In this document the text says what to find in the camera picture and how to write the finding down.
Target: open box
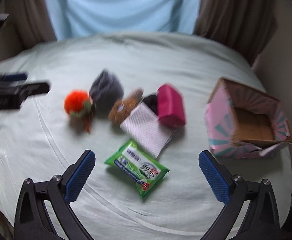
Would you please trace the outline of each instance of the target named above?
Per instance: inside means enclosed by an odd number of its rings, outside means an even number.
[[[219,79],[210,95],[205,121],[216,156],[265,157],[292,143],[278,99],[226,78]]]

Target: gray fluffy object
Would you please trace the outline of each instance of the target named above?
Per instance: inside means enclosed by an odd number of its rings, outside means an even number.
[[[122,99],[124,90],[118,78],[104,69],[93,82],[89,95],[96,105],[96,113],[108,114],[115,102]]]

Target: screw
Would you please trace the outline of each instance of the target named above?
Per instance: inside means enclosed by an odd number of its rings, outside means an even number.
[[[25,180],[24,180],[24,184],[25,184],[25,185],[28,185],[28,184],[30,184],[30,183],[31,183],[31,179],[25,179]]]
[[[264,180],[263,180],[263,183],[264,183],[265,185],[269,185],[269,184],[270,184],[270,181],[269,181],[268,179],[264,179]]]
[[[242,180],[242,177],[240,175],[234,175],[233,178],[234,178],[235,181],[241,181]]]
[[[55,175],[55,176],[52,177],[53,181],[60,181],[60,179],[61,179],[60,175]]]

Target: orange pom-pom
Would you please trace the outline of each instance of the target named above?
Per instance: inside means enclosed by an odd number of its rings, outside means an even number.
[[[64,109],[67,114],[70,111],[79,112],[83,108],[83,102],[89,100],[89,95],[84,90],[73,90],[65,98]]]

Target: plush toy eye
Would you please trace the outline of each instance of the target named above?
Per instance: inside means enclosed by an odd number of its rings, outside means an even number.
[[[124,109],[124,104],[121,104],[120,106],[118,106],[117,111],[120,112]]]

